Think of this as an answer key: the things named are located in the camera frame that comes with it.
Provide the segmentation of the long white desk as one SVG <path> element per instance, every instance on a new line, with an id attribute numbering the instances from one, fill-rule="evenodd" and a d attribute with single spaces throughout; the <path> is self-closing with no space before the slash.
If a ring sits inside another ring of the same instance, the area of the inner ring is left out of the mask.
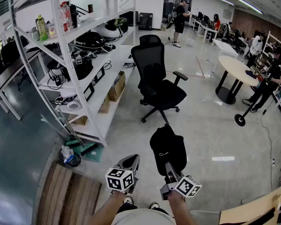
<path id="1" fill-rule="evenodd" d="M 208 34 L 214 35 L 214 39 L 217 38 L 218 31 L 210 28 L 205 21 L 199 20 L 199 18 L 195 15 L 191 15 L 189 25 L 193 31 L 197 29 L 196 36 L 203 39 L 203 44 L 205 43 Z"/>

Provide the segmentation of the person's white shirt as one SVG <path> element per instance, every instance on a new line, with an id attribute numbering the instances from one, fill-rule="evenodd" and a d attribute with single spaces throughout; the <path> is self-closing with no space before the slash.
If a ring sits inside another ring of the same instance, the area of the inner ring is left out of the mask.
<path id="1" fill-rule="evenodd" d="M 176 225 L 176 222 L 161 211 L 141 208 L 118 213 L 111 225 Z"/>

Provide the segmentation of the white rectangular table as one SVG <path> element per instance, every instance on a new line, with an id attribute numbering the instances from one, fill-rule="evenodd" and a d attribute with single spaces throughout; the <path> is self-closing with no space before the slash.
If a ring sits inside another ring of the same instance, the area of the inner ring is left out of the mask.
<path id="1" fill-rule="evenodd" d="M 217 46 L 220 49 L 219 56 L 228 55 L 230 57 L 238 58 L 238 53 L 227 43 L 224 43 L 220 40 L 213 39 L 212 47 Z"/>

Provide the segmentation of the green black helmet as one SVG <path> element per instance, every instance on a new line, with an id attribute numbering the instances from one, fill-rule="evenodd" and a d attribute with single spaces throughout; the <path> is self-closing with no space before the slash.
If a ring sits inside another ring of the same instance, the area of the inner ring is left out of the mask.
<path id="1" fill-rule="evenodd" d="M 119 27 L 123 33 L 128 31 L 128 20 L 126 18 L 112 19 L 107 22 L 109 25 Z"/>

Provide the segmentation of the flat cardboard box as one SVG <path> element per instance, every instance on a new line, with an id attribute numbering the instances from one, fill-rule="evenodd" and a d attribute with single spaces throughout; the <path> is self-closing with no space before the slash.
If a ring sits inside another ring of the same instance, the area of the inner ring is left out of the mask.
<path id="1" fill-rule="evenodd" d="M 85 126 L 87 120 L 88 120 L 87 116 L 80 116 L 76 114 L 70 114 L 68 116 L 68 122 L 76 125 Z"/>

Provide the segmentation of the round beige table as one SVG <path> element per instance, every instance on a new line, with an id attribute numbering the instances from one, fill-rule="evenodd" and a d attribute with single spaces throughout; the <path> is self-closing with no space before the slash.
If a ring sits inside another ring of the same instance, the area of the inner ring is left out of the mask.
<path id="1" fill-rule="evenodd" d="M 246 74 L 246 71 L 249 71 L 250 69 L 239 60 L 229 56 L 221 55 L 219 56 L 219 63 L 223 66 L 225 71 L 215 89 L 215 92 L 222 102 L 229 105 L 234 104 L 236 102 L 236 94 L 239 92 L 243 84 L 247 84 L 252 87 L 256 87 L 258 85 L 258 79 Z M 235 82 L 230 90 L 223 87 L 223 83 L 228 74 L 235 78 Z"/>

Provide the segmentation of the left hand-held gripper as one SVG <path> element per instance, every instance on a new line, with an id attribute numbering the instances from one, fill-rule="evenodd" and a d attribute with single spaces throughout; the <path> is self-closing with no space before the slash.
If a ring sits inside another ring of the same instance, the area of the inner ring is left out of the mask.
<path id="1" fill-rule="evenodd" d="M 111 190 L 132 194 L 138 179 L 135 177 L 140 163 L 138 154 L 121 159 L 105 175 L 107 187 Z"/>

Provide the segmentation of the clear bottle red label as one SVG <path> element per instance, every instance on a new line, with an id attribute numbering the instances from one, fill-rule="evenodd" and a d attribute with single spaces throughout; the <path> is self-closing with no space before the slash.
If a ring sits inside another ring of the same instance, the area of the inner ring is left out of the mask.
<path id="1" fill-rule="evenodd" d="M 62 2 L 60 7 L 64 31 L 69 31 L 73 28 L 70 7 L 66 1 Z"/>

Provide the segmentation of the black office chair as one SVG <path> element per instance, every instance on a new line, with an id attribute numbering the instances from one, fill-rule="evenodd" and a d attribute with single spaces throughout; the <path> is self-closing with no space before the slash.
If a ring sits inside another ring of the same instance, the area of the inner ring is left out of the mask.
<path id="1" fill-rule="evenodd" d="M 179 81 L 188 80 L 188 77 L 178 71 L 174 71 L 176 76 L 174 82 L 166 79 L 166 69 L 164 63 L 164 44 L 157 35 L 143 35 L 140 37 L 140 44 L 131 49 L 131 55 L 140 74 L 138 89 L 143 98 L 141 105 L 153 107 L 141 121 L 146 122 L 146 118 L 154 112 L 159 111 L 165 123 L 169 125 L 165 110 L 175 109 L 182 102 L 187 94 L 178 86 Z"/>

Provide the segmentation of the black round-base stand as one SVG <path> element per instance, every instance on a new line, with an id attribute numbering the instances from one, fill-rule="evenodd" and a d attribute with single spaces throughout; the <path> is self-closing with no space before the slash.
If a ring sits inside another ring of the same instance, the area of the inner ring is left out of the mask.
<path id="1" fill-rule="evenodd" d="M 245 117 L 246 115 L 251 111 L 251 109 L 255 106 L 256 102 L 258 101 L 258 99 L 261 97 L 263 90 L 265 87 L 261 88 L 260 91 L 257 93 L 256 98 L 254 99 L 254 101 L 252 102 L 252 104 L 249 106 L 249 108 L 244 112 L 243 115 L 240 114 L 236 114 L 234 119 L 235 122 L 237 123 L 237 125 L 243 127 L 245 126 Z"/>

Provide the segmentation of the black suitcase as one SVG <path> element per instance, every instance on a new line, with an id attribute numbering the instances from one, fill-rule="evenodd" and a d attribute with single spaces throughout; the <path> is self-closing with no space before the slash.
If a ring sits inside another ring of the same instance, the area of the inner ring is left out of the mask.
<path id="1" fill-rule="evenodd" d="M 139 30 L 152 30 L 152 13 L 140 13 Z"/>

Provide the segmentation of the green dustpan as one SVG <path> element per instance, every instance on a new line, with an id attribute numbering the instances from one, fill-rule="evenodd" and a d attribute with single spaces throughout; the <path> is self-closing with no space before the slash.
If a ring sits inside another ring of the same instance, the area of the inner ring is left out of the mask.
<path id="1" fill-rule="evenodd" d="M 65 146 L 74 150 L 76 154 L 91 161 L 100 162 L 104 146 L 96 142 L 78 141 L 74 137 L 69 137 Z"/>

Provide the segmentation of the small white bottle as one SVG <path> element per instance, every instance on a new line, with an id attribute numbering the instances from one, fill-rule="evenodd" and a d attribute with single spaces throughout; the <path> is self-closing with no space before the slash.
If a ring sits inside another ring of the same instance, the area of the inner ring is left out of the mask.
<path id="1" fill-rule="evenodd" d="M 50 37 L 53 37 L 55 35 L 55 23 L 53 21 L 48 21 L 47 26 Z"/>

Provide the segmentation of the wooden steps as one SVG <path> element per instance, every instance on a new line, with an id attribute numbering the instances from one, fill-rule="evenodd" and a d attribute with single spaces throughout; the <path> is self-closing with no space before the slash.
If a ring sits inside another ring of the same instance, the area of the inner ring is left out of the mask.
<path id="1" fill-rule="evenodd" d="M 36 225 L 90 225 L 102 183 L 53 162 L 37 211 Z"/>

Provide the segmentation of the black trash bin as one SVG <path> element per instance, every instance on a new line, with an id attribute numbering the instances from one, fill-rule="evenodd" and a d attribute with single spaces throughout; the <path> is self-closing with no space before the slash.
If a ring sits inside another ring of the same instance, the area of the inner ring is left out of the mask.
<path id="1" fill-rule="evenodd" d="M 64 165 L 77 167 L 81 163 L 81 157 L 73 150 L 73 148 L 62 145 L 59 150 L 59 160 Z"/>

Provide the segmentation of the white metal shelving unit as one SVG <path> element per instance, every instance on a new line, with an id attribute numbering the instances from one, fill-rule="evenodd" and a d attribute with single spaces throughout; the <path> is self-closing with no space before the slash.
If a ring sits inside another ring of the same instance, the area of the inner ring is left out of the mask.
<path id="1" fill-rule="evenodd" d="M 60 0 L 51 0 L 51 9 L 56 33 L 53 37 L 45 41 L 36 41 L 31 35 L 27 34 L 16 24 L 15 19 L 17 10 L 36 1 L 40 0 L 9 0 L 12 29 L 26 71 L 43 102 L 55 118 L 64 114 L 87 116 L 88 120 L 85 126 L 69 123 L 65 117 L 59 119 L 59 124 L 67 132 L 72 133 L 79 141 L 89 140 L 99 143 L 102 146 L 106 146 L 105 139 L 117 109 L 118 101 L 111 103 L 108 113 L 99 113 L 98 111 L 119 72 L 124 71 L 126 79 L 129 79 L 133 71 L 132 68 L 124 67 L 124 63 L 127 61 L 131 51 L 131 46 L 125 45 L 124 41 L 130 35 L 135 35 L 135 27 L 130 27 L 128 31 L 116 41 L 116 48 L 114 50 L 97 55 L 92 61 L 93 70 L 82 80 L 78 80 L 76 75 L 71 59 L 71 51 L 74 46 L 74 40 L 77 37 L 110 19 L 119 18 L 120 15 L 129 11 L 134 12 L 135 6 L 119 6 L 118 0 L 105 0 L 105 4 L 100 11 L 85 15 L 82 23 L 77 28 L 64 31 L 60 7 L 61 2 Z M 56 86 L 49 81 L 51 74 L 46 68 L 44 68 L 44 77 L 41 80 L 38 80 L 31 69 L 30 60 L 23 49 L 20 36 L 26 37 L 31 46 L 39 48 L 45 54 L 61 64 L 68 71 L 70 80 Z M 95 84 L 93 79 L 102 66 L 104 66 L 105 75 L 97 84 Z M 91 82 L 94 85 L 95 92 L 87 102 L 83 93 Z M 82 108 L 73 111 L 68 110 L 66 105 L 61 104 L 61 91 L 76 93 Z"/>

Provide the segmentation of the person's right forearm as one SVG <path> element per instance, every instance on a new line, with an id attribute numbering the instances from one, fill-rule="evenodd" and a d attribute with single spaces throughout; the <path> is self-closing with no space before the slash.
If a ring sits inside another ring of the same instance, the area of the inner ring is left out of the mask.
<path id="1" fill-rule="evenodd" d="M 174 215 L 176 225 L 198 225 L 190 214 L 184 197 L 177 191 L 172 191 L 168 196 L 170 208 Z"/>

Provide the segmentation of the black cap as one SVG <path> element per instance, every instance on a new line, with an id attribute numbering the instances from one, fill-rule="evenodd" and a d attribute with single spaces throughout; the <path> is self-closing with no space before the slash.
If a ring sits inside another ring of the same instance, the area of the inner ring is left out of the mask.
<path id="1" fill-rule="evenodd" d="M 156 166 L 161 176 L 166 176 L 165 164 L 171 163 L 176 172 L 181 172 L 186 167 L 187 156 L 184 138 L 176 135 L 170 125 L 165 125 L 156 130 L 150 139 Z"/>

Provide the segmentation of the black thermos bottle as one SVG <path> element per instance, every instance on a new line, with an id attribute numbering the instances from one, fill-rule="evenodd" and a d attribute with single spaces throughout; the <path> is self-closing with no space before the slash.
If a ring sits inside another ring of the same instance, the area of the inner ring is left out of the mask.
<path id="1" fill-rule="evenodd" d="M 77 12 L 76 5 L 74 5 L 74 4 L 70 5 L 70 12 L 71 12 L 72 26 L 73 26 L 73 28 L 77 28 L 78 27 L 79 14 Z"/>

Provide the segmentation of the white round device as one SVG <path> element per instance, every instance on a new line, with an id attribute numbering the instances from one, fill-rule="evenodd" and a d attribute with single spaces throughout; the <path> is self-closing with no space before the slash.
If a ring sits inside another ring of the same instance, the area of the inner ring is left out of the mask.
<path id="1" fill-rule="evenodd" d="M 77 98 L 77 94 L 69 91 L 61 91 L 60 97 L 62 99 L 61 104 L 66 105 L 68 110 L 73 111 L 82 108 L 82 105 Z"/>

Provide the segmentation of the small cardboard box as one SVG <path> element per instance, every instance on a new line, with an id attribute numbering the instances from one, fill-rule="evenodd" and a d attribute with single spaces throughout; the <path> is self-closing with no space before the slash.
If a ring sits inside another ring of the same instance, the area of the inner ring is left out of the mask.
<path id="1" fill-rule="evenodd" d="M 100 109 L 99 109 L 99 113 L 108 113 L 109 111 L 109 108 L 110 108 L 110 102 L 109 102 L 109 98 L 108 98 L 108 95 L 105 97 L 103 103 L 101 104 L 100 106 Z"/>

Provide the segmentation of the large cardboard box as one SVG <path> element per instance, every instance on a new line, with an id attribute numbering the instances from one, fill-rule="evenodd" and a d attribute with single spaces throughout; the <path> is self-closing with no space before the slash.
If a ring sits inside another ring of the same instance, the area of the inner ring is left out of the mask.
<path id="1" fill-rule="evenodd" d="M 109 100 L 116 102 L 119 99 L 125 87 L 126 87 L 126 76 L 124 71 L 120 71 L 108 92 Z"/>

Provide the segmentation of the person's left forearm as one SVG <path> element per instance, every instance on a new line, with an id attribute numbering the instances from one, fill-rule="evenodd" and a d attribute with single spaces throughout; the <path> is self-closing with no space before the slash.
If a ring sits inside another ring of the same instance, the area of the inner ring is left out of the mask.
<path id="1" fill-rule="evenodd" d="M 122 192 L 113 192 L 103 206 L 88 219 L 86 225 L 111 225 L 125 197 L 126 194 Z"/>

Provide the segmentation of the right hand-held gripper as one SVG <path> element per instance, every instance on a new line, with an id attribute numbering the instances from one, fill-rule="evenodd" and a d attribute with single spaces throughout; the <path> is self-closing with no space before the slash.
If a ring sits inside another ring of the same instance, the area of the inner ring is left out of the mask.
<path id="1" fill-rule="evenodd" d="M 165 184 L 160 189 L 162 200 L 168 200 L 168 196 L 172 191 L 177 191 L 184 198 L 193 198 L 202 188 L 202 185 L 190 176 L 184 176 L 179 181 L 179 174 L 170 162 L 165 163 L 165 169 L 165 181 L 172 183 Z"/>

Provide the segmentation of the green drink bottle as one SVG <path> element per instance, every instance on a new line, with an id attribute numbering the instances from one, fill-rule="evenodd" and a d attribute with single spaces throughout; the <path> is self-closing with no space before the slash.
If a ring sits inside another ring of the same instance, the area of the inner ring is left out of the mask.
<path id="1" fill-rule="evenodd" d="M 47 40 L 48 35 L 47 35 L 47 31 L 46 31 L 46 26 L 45 26 L 44 18 L 41 15 L 38 15 L 38 18 L 37 18 L 37 28 L 38 28 L 39 35 L 40 35 L 40 40 L 41 41 Z"/>

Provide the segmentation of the black desk white legs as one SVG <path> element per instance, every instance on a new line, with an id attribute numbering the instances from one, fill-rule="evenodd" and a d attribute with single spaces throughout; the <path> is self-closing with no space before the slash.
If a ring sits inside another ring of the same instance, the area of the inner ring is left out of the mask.
<path id="1" fill-rule="evenodd" d="M 0 68 L 0 106 L 6 113 L 12 112 L 18 120 L 21 120 L 19 114 L 8 101 L 4 89 L 18 74 L 22 75 L 21 80 L 17 84 L 18 90 L 20 90 L 20 86 L 25 80 L 28 81 L 29 84 L 31 84 L 32 81 L 29 75 L 24 71 L 25 66 L 20 57 L 15 40 L 10 41 L 3 46 L 2 52 L 5 66 Z"/>

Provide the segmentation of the black headset device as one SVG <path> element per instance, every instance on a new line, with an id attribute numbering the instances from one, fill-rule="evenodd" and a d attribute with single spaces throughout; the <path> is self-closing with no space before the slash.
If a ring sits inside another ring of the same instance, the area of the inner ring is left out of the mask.
<path id="1" fill-rule="evenodd" d="M 93 70 L 92 59 L 94 58 L 91 51 L 72 51 L 71 59 L 76 71 L 78 80 L 86 78 Z"/>

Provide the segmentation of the black framed tablet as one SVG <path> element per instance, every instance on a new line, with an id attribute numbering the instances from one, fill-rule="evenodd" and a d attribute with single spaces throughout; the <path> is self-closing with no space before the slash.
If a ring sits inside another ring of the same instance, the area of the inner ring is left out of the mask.
<path id="1" fill-rule="evenodd" d="M 104 75 L 105 75 L 105 69 L 104 66 L 102 66 L 93 79 L 95 84 L 97 84 L 104 77 Z"/>
<path id="2" fill-rule="evenodd" d="M 86 89 L 85 89 L 85 91 L 84 91 L 84 93 L 83 93 L 87 102 L 91 99 L 91 97 L 93 96 L 94 92 L 95 92 L 94 85 L 93 85 L 93 83 L 91 82 L 91 83 L 86 87 Z"/>

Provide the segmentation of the cardboard sheet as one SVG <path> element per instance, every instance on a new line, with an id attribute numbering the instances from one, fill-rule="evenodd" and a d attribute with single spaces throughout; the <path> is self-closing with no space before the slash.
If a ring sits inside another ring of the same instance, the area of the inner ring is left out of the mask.
<path id="1" fill-rule="evenodd" d="M 276 225 L 280 206 L 281 187 L 252 202 L 222 211 L 220 213 L 218 225 L 250 223 L 267 214 L 272 209 L 274 209 L 274 217 L 265 223 L 268 225 Z"/>

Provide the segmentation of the white helmet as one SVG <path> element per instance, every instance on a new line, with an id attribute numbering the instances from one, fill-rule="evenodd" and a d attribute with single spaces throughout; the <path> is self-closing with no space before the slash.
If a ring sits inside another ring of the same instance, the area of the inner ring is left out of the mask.
<path id="1" fill-rule="evenodd" d="M 119 38 L 122 35 L 120 28 L 108 23 L 102 23 L 94 27 L 91 31 L 100 34 L 104 38 Z"/>

